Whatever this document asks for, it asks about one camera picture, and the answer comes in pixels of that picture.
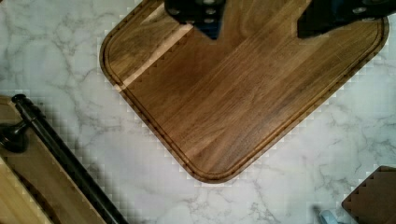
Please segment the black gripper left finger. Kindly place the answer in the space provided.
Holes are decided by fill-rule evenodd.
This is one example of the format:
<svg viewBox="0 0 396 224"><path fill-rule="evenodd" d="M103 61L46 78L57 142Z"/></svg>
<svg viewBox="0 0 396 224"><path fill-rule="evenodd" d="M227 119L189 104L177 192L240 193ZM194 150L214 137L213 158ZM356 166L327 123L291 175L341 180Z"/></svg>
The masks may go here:
<svg viewBox="0 0 396 224"><path fill-rule="evenodd" d="M165 11L180 24L191 24L212 40L219 37L226 0L164 0Z"/></svg>

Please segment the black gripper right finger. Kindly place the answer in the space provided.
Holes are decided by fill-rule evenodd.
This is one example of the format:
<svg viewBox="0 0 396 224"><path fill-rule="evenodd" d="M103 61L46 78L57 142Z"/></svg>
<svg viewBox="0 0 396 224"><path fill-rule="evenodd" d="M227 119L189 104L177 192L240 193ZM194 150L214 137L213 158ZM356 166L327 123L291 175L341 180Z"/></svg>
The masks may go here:
<svg viewBox="0 0 396 224"><path fill-rule="evenodd" d="M396 0L312 0L297 20L297 36L310 38L355 21L394 14Z"/></svg>

